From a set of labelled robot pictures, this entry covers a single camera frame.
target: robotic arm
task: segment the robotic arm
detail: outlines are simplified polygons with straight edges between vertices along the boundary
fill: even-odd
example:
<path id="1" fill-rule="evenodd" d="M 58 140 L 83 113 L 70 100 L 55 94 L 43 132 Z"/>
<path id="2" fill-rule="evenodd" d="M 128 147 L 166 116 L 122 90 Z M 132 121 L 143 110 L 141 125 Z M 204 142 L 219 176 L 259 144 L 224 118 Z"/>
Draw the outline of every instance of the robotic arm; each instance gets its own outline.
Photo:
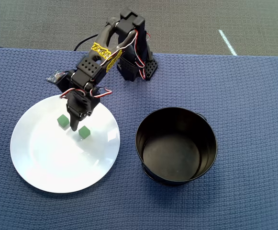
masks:
<path id="1" fill-rule="evenodd" d="M 108 47 L 114 33 L 119 36 L 119 44 Z M 145 19 L 129 9 L 121 13 L 120 19 L 109 19 L 77 69 L 56 71 L 47 79 L 64 92 L 61 97 L 67 98 L 73 131 L 79 121 L 92 114 L 100 98 L 111 93 L 105 89 L 107 92 L 100 94 L 101 87 L 97 85 L 117 60 L 117 69 L 126 81 L 134 81 L 138 76 L 149 81 L 158 67 L 146 42 Z"/>

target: blue textured cloth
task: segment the blue textured cloth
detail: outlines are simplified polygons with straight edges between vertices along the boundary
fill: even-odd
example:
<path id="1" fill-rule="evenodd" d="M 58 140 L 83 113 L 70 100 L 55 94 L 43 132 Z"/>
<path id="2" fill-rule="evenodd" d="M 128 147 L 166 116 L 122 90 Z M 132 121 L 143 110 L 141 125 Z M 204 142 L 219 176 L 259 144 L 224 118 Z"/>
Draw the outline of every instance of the blue textured cloth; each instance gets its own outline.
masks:
<path id="1" fill-rule="evenodd" d="M 58 89 L 45 78 L 83 52 L 0 49 L 0 230 L 278 230 L 278 57 L 155 54 L 150 82 L 112 68 L 102 103 L 121 132 L 117 160 L 95 185 L 71 194 L 38 190 L 16 172 L 10 138 L 22 114 Z M 166 187 L 142 171 L 134 136 L 150 112 L 203 114 L 218 157 L 201 178 Z"/>

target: white plate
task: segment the white plate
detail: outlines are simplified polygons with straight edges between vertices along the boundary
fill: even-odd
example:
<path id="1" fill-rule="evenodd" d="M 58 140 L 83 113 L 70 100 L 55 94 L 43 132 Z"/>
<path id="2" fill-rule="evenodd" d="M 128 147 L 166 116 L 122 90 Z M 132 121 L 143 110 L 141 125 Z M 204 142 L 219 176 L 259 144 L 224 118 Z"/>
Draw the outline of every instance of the white plate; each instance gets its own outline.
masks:
<path id="1" fill-rule="evenodd" d="M 20 118 L 10 152 L 20 176 L 32 186 L 52 193 L 75 192 L 100 180 L 112 167 L 120 148 L 120 131 L 112 113 L 99 103 L 78 125 L 90 129 L 82 139 L 78 130 L 62 128 L 57 118 L 70 119 L 66 99 L 46 98 Z"/>

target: green cube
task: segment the green cube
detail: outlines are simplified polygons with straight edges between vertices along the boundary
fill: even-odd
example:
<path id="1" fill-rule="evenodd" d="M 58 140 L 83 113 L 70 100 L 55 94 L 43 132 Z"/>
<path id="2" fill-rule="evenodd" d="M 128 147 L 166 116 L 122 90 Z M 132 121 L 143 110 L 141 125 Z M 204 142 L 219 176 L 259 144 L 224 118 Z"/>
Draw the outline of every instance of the green cube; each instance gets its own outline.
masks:
<path id="1" fill-rule="evenodd" d="M 78 132 L 79 135 L 84 139 L 86 139 L 91 134 L 90 130 L 85 126 L 83 126 L 80 130 L 78 130 Z"/>
<path id="2" fill-rule="evenodd" d="M 57 119 L 57 121 L 58 121 L 59 125 L 60 125 L 62 128 L 64 128 L 65 126 L 67 126 L 67 125 L 70 123 L 70 121 L 68 120 L 68 118 L 67 118 L 64 114 L 62 114 L 62 115 Z"/>

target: yellow tape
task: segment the yellow tape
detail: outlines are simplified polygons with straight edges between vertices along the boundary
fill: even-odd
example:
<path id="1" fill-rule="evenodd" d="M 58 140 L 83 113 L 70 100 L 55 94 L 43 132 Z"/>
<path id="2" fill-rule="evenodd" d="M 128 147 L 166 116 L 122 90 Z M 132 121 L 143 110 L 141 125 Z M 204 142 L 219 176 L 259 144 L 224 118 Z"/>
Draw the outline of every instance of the yellow tape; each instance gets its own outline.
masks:
<path id="1" fill-rule="evenodd" d="M 117 56 L 115 56 L 114 59 L 111 60 L 111 62 L 109 63 L 109 65 L 107 65 L 107 73 L 108 71 L 112 68 L 112 66 L 114 65 L 114 63 L 120 58 L 120 56 L 122 55 L 122 50 L 120 50 L 117 54 Z"/>
<path id="2" fill-rule="evenodd" d="M 99 55 L 101 55 L 105 59 L 107 59 L 111 55 L 111 52 L 108 49 L 102 47 L 100 44 L 96 42 L 93 43 L 91 49 L 96 51 Z"/>

